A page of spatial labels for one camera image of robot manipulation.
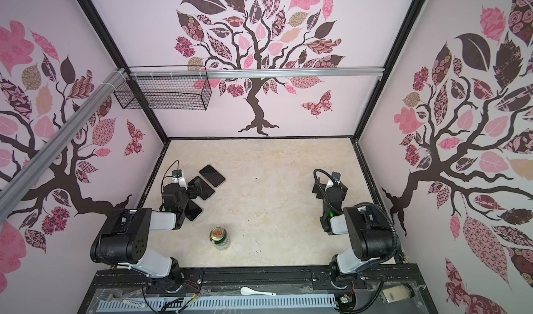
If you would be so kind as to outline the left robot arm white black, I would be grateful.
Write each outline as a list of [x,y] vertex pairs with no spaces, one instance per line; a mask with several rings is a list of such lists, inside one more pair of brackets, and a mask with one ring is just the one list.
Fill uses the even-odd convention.
[[193,199],[202,190],[170,183],[162,191],[162,209],[114,209],[90,248],[91,260],[134,270],[167,293],[182,289],[185,277],[178,261],[149,247],[151,232],[180,229]]

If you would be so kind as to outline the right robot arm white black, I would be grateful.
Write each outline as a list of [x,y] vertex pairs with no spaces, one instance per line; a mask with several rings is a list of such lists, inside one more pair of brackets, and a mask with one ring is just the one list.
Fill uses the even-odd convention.
[[322,201],[321,227],[330,236],[347,235],[349,247],[330,262],[332,282],[344,275],[359,275],[372,266],[394,258],[398,251],[398,235],[387,213],[376,204],[362,202],[343,207],[347,188],[329,180],[317,179],[312,189]]

